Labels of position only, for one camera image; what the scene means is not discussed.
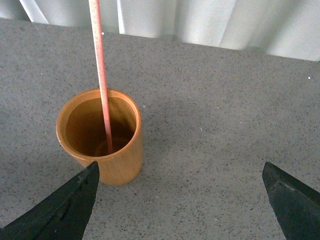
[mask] white curtain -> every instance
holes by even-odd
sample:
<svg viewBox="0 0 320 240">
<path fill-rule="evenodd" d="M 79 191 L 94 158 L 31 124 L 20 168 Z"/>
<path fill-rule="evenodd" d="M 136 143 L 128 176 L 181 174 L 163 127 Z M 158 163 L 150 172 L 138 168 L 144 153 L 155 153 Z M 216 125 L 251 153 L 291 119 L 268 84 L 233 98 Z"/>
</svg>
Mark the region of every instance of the white curtain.
<svg viewBox="0 0 320 240">
<path fill-rule="evenodd" d="M 320 0 L 100 0 L 105 32 L 320 61 Z M 88 0 L 0 0 L 0 17 L 90 28 Z"/>
</svg>

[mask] cup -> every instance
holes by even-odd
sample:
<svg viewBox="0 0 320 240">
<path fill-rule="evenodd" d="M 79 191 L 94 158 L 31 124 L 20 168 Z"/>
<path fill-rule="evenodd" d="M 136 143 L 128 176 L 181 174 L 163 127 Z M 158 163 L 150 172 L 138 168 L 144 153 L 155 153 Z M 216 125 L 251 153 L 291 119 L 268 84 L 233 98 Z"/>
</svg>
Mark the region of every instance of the cup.
<svg viewBox="0 0 320 240">
<path fill-rule="evenodd" d="M 112 154 L 108 154 L 99 88 L 84 91 L 64 105 L 56 134 L 61 146 L 83 167 L 97 161 L 102 183 L 120 186 L 132 181 L 142 167 L 142 117 L 124 92 L 108 89 L 108 103 Z"/>
</svg>

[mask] stick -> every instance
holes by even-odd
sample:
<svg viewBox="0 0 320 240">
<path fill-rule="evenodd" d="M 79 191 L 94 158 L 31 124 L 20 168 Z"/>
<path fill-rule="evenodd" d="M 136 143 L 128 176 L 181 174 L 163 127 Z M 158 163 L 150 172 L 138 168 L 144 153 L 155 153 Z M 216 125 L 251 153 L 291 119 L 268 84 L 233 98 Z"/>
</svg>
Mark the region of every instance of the stick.
<svg viewBox="0 0 320 240">
<path fill-rule="evenodd" d="M 100 23 L 100 5 L 99 0 L 89 0 L 91 25 L 93 33 L 93 42 L 96 58 L 96 66 L 98 70 L 103 120 L 106 133 L 106 141 L 108 145 L 108 153 L 113 153 L 110 114 L 108 104 L 107 77 L 105 70 L 104 45 L 102 40 L 101 23 Z"/>
</svg>

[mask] pink rod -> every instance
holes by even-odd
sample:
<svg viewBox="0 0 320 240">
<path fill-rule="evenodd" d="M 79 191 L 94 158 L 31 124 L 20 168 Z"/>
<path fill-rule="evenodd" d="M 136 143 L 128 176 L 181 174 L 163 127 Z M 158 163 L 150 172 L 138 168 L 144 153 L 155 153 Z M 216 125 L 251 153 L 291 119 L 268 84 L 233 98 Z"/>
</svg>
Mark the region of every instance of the pink rod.
<svg viewBox="0 0 320 240">
<path fill-rule="evenodd" d="M 106 133 L 106 141 L 108 144 L 108 153 L 113 153 L 110 114 L 108 104 L 107 77 L 105 70 L 104 44 L 102 40 L 102 31 L 100 23 L 100 5 L 99 0 L 89 0 L 91 25 L 94 41 L 94 50 L 96 58 L 96 66 L 98 70 L 103 120 Z"/>
</svg>

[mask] gray table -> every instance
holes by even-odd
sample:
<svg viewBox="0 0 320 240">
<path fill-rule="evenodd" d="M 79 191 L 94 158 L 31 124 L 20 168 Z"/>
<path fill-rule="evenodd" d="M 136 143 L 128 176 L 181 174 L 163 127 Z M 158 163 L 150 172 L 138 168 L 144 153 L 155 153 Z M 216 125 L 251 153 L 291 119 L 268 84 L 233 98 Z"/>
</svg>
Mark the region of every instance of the gray table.
<svg viewBox="0 0 320 240">
<path fill-rule="evenodd" d="M 320 191 L 319 63 L 103 39 L 109 87 L 141 108 L 144 163 L 127 185 L 99 184 L 83 239 L 285 239 L 262 169 Z M 0 227 L 82 170 L 55 126 L 96 71 L 89 30 L 0 19 Z"/>
</svg>

